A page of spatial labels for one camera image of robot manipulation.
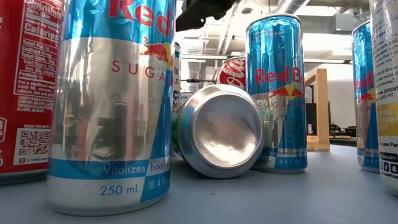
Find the silver can bottom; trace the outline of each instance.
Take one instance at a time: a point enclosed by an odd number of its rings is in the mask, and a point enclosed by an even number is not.
[[[365,166],[361,166],[362,170],[365,170],[367,172],[372,172],[375,174],[380,174],[380,169],[377,168],[370,168],[370,167],[365,167]]]
[[[302,169],[270,169],[260,166],[253,166],[251,170],[259,171],[259,172],[269,172],[274,174],[298,174],[305,171],[305,168]]]
[[[160,197],[153,198],[151,200],[148,200],[146,202],[142,202],[139,204],[134,204],[134,205],[128,205],[124,207],[119,207],[119,208],[101,208],[101,209],[81,209],[81,208],[69,208],[69,207],[64,207],[64,206],[59,206],[54,203],[49,203],[52,209],[54,209],[56,212],[66,214],[66,215],[74,215],[74,216],[81,216],[81,217],[99,217],[99,216],[107,216],[107,215],[117,215],[117,214],[122,214],[122,213],[129,213],[133,212],[136,210],[140,210],[143,208],[150,207],[151,205],[156,204],[157,202],[161,201],[166,194],[163,194]]]
[[[46,169],[0,174],[0,185],[23,184],[45,180],[46,175]]]

